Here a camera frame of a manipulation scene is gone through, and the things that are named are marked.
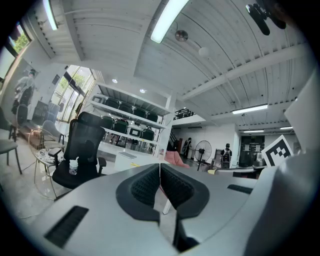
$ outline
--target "white shelving unit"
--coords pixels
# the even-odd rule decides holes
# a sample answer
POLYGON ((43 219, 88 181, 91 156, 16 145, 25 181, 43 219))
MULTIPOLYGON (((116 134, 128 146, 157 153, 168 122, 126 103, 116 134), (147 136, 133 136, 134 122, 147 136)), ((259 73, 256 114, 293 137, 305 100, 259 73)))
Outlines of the white shelving unit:
POLYGON ((132 136, 132 135, 129 135, 129 134, 126 134, 126 133, 117 132, 117 131, 115 131, 115 130, 110 130, 110 129, 107 129, 107 128, 104 128, 104 127, 102 127, 102 128, 103 128, 106 132, 111 133, 111 134, 120 135, 120 136, 123 136, 123 137, 127 137, 127 138, 129 138, 129 139, 133 139, 133 140, 140 141, 140 142, 152 143, 152 144, 154 144, 154 145, 157 145, 157 144, 158 144, 158 142, 156 142, 156 141, 154 141, 154 140, 147 140, 147 139, 135 137, 135 136, 132 136))
POLYGON ((153 122, 143 117, 119 110, 117 108, 107 106, 92 100, 88 100, 88 103, 92 104, 96 109, 112 114, 113 116, 124 118, 130 121, 137 122, 139 124, 149 126, 156 129, 166 129, 167 127, 161 123, 153 122))
POLYGON ((168 111, 168 109, 163 106, 155 104, 135 94, 128 93, 127 91, 121 90, 115 86, 107 85, 100 82, 97 82, 96 85, 99 86, 103 95, 112 97, 120 102, 125 102, 132 106, 142 108, 147 112, 153 112, 161 117, 167 114, 172 114, 172 112, 168 111))

